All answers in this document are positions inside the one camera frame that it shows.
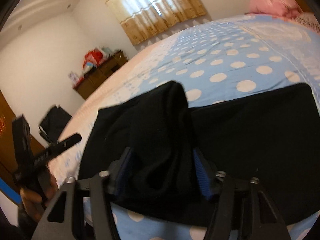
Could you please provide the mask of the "left hand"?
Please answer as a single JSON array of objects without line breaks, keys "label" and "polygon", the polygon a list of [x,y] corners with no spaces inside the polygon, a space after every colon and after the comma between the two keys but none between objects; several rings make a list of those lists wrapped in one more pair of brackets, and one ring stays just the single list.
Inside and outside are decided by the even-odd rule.
[{"label": "left hand", "polygon": [[[49,205],[51,199],[56,194],[57,189],[58,185],[56,179],[50,173],[50,186],[45,192],[45,195],[47,197],[45,206]],[[20,196],[27,215],[30,218],[32,218],[36,223],[38,223],[41,220],[41,217],[44,213],[44,211],[40,209],[40,206],[43,202],[42,197],[38,193],[31,191],[30,189],[25,187],[20,189]]]}]

